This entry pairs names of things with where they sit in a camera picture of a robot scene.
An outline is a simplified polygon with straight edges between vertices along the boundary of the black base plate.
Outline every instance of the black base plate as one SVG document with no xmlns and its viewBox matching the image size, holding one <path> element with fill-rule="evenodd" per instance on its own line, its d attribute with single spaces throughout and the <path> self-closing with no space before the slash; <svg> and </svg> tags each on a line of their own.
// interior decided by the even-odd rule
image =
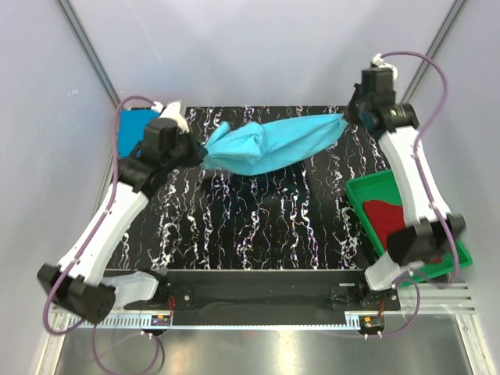
<svg viewBox="0 0 500 375">
<path fill-rule="evenodd" d="M 176 302 L 176 326 L 312 325 L 344 324 L 348 309 L 378 311 L 379 305 L 361 308 L 331 298 L 344 295 L 345 289 L 338 288 L 355 285 L 362 274 L 362 270 L 169 270 L 166 279 L 169 296 Z M 384 309 L 399 309 L 398 301 L 389 298 Z"/>
</svg>

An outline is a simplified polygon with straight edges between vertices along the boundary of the red cloth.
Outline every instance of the red cloth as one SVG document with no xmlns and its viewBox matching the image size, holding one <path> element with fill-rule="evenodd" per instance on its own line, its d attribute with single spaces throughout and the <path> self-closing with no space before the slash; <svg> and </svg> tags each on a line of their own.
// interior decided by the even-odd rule
<svg viewBox="0 0 500 375">
<path fill-rule="evenodd" d="M 389 234 L 406 227 L 403 208 L 400 205 L 392 205 L 383 201 L 366 201 L 362 207 L 380 243 L 384 246 L 385 251 L 387 251 Z M 428 263 L 440 262 L 441 258 L 437 258 Z"/>
</svg>

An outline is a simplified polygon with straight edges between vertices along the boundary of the white wall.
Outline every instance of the white wall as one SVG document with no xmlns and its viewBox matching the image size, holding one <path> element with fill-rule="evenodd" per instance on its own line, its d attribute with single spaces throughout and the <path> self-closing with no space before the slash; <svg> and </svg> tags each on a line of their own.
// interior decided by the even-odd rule
<svg viewBox="0 0 500 375">
<path fill-rule="evenodd" d="M 29 374 L 44 292 L 36 275 L 89 221 L 113 107 L 52 0 L 0 2 L 0 372 Z"/>
<path fill-rule="evenodd" d="M 73 0 L 121 96 L 347 104 L 378 52 L 425 52 L 452 0 Z M 397 89 L 418 61 L 394 58 Z"/>
<path fill-rule="evenodd" d="M 463 240 L 474 264 L 463 272 L 496 367 L 500 369 L 500 2 L 471 0 L 439 52 L 450 98 L 423 145 L 441 193 L 466 219 Z M 411 102 L 420 121 L 441 93 L 437 74 L 424 78 Z"/>
</svg>

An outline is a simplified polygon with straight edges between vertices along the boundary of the red wire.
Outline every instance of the red wire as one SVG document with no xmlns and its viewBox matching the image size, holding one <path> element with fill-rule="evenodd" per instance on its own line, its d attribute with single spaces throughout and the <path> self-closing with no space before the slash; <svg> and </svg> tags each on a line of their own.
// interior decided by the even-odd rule
<svg viewBox="0 0 500 375">
<path fill-rule="evenodd" d="M 173 318 L 173 309 L 175 308 L 175 298 L 171 295 L 168 297 L 169 300 L 169 307 L 170 307 L 170 321 Z"/>
<path fill-rule="evenodd" d="M 381 301 L 380 302 L 380 311 L 378 312 L 377 316 L 382 315 L 383 312 L 384 312 L 384 301 Z"/>
</svg>

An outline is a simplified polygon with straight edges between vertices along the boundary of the green bin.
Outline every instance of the green bin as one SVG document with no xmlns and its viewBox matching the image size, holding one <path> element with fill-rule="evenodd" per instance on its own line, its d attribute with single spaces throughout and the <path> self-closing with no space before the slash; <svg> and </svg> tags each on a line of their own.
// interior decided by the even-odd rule
<svg viewBox="0 0 500 375">
<path fill-rule="evenodd" d="M 382 247 L 375 230 L 373 230 L 365 214 L 363 203 L 377 200 L 391 203 L 392 205 L 402 205 L 401 196 L 399 195 L 398 186 L 396 185 L 392 170 L 385 170 L 383 172 L 370 174 L 369 176 L 349 180 L 345 188 L 349 201 L 354 207 L 361 224 L 364 226 L 376 254 L 382 256 L 385 253 L 385 249 Z M 459 253 L 460 268 L 470 266 L 472 264 L 472 258 L 462 242 L 456 242 L 456 249 Z M 420 271 L 425 273 L 430 279 L 450 273 L 453 271 L 452 255 L 447 254 L 443 256 L 440 263 L 427 264 L 422 267 Z M 417 282 L 422 281 L 422 278 L 418 276 L 415 276 L 413 279 Z"/>
</svg>

